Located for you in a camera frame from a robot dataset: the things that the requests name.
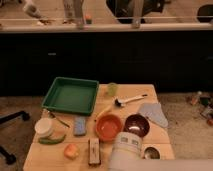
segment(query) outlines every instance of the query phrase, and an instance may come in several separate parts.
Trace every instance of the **light blue towel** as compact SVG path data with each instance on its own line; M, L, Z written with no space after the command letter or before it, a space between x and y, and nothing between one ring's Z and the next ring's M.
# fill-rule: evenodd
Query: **light blue towel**
M163 128L168 127L168 120L161 109L160 103L143 103L138 113Z

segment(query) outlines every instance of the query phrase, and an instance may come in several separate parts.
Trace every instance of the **black cabinet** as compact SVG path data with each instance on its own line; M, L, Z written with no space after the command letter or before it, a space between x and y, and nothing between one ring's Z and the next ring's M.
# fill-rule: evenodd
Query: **black cabinet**
M0 34L0 95L45 95L56 76L213 90L212 31Z

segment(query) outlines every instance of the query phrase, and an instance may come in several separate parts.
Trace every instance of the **glass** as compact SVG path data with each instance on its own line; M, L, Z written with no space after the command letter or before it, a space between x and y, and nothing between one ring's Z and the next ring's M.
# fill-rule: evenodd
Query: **glass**
M114 97L116 95L118 89L118 85L116 83L109 83L107 85L107 94L111 97Z

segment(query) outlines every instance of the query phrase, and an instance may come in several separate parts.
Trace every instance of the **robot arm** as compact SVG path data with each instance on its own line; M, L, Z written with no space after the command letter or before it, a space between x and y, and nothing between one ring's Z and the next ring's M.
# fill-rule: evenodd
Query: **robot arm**
M29 15L30 17L40 19L42 18L41 12L38 7L35 5L33 0L25 0L25 5L23 7L23 11Z

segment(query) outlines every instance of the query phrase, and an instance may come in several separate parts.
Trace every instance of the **metal spoon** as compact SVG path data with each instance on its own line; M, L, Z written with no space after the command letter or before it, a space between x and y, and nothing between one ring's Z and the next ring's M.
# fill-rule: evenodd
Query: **metal spoon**
M147 147L144 151L145 159L160 159L159 151L154 147Z
M48 113L49 113L49 117L55 118L55 119L56 119L58 122L60 122L62 125L64 125L64 126L70 128L70 126L69 126L67 123L65 123L65 122L62 121L61 119L57 118L52 112L48 111Z

